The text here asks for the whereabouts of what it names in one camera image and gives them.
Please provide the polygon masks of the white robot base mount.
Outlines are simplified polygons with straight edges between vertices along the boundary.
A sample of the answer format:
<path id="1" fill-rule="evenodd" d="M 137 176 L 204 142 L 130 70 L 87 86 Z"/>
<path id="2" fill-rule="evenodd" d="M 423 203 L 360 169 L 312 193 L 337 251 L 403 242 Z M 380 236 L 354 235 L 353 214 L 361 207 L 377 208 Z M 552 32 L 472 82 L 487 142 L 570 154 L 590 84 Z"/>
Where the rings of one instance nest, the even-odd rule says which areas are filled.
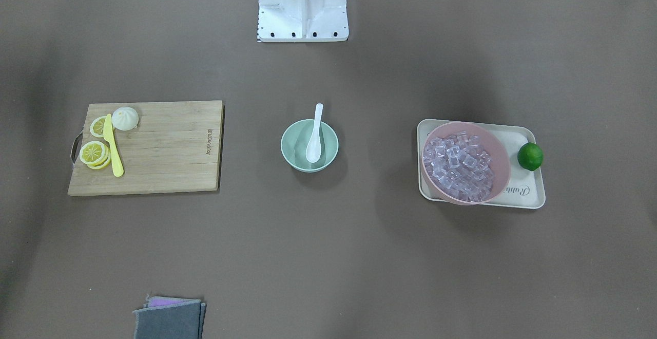
<path id="1" fill-rule="evenodd" d="M 262 43 L 344 42 L 347 0 L 258 0 L 257 40 Z"/>

